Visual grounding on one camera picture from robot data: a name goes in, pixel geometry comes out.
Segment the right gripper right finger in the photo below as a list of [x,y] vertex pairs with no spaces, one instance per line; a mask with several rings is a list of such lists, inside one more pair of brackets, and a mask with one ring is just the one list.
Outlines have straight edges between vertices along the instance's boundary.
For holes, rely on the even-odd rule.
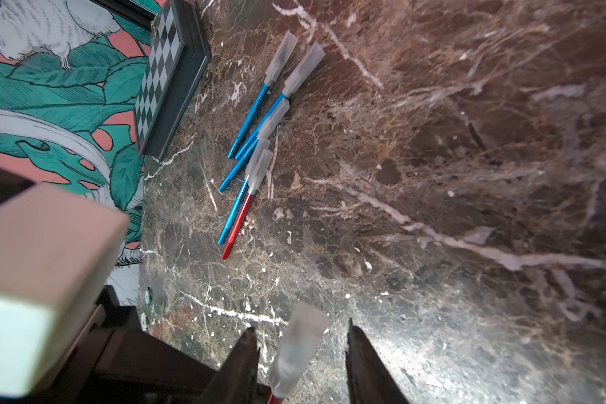
[[351,403],[409,404],[365,332],[350,319],[345,356]]

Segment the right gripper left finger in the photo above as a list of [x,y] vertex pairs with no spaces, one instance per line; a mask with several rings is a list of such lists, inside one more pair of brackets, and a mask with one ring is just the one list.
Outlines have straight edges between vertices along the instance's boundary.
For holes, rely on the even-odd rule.
[[253,403],[257,397],[259,348],[255,328],[247,328],[197,403]]

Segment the red knife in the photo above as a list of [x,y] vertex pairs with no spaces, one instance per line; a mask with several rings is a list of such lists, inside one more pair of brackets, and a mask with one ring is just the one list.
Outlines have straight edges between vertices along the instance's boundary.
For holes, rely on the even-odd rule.
[[222,253],[223,260],[226,260],[232,252],[234,243],[246,220],[246,216],[254,201],[254,197],[258,193],[258,190],[259,190],[262,182],[264,181],[265,175],[267,173],[268,167],[270,165],[270,162],[271,162],[273,156],[274,156],[274,153],[272,151],[270,151],[269,148],[265,149],[262,152],[257,163],[254,165],[254,168],[252,169],[252,173],[249,174],[248,191],[242,202],[242,206],[238,213],[237,220],[235,221],[235,223],[232,227],[232,230],[230,232],[230,235],[227,239],[225,249]]
[[319,309],[300,301],[269,367],[268,403],[282,403],[291,394],[316,355],[329,319]]

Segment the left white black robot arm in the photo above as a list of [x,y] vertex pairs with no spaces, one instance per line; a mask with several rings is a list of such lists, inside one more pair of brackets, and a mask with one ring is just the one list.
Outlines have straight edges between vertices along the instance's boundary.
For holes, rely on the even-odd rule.
[[124,217],[0,168],[0,403],[192,403],[215,371],[105,284]]

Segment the round table hole grommet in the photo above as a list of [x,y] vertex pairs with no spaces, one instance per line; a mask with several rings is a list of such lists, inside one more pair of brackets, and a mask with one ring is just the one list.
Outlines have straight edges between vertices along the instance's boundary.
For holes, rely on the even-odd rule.
[[143,298],[146,306],[151,306],[153,304],[153,291],[151,287],[146,287]]

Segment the black white checkerboard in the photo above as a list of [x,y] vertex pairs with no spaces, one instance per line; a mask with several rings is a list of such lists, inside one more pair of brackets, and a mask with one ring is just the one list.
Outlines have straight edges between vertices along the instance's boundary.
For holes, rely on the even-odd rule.
[[155,28],[133,113],[138,153],[160,161],[204,76],[211,52],[194,1],[167,1]]

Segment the blue knife far top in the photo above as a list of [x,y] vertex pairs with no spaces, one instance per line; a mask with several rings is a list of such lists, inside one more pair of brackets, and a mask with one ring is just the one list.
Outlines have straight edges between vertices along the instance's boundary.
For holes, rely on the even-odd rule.
[[245,137],[249,132],[249,129],[252,127],[252,124],[258,112],[264,105],[264,102],[266,101],[269,95],[270,89],[278,80],[281,72],[283,72],[284,66],[286,62],[288,62],[297,42],[298,39],[291,32],[287,31],[285,33],[284,38],[279,45],[279,48],[274,54],[274,57],[272,58],[265,72],[265,79],[262,84],[262,87],[259,90],[259,93],[256,98],[254,99],[252,107],[251,109],[249,109],[249,113],[247,114],[247,117],[244,123],[242,124],[240,131],[237,133],[237,136],[234,142],[232,143],[230,151],[227,153],[228,158],[236,158],[237,153],[240,150],[240,146],[242,146],[242,143],[244,142]]

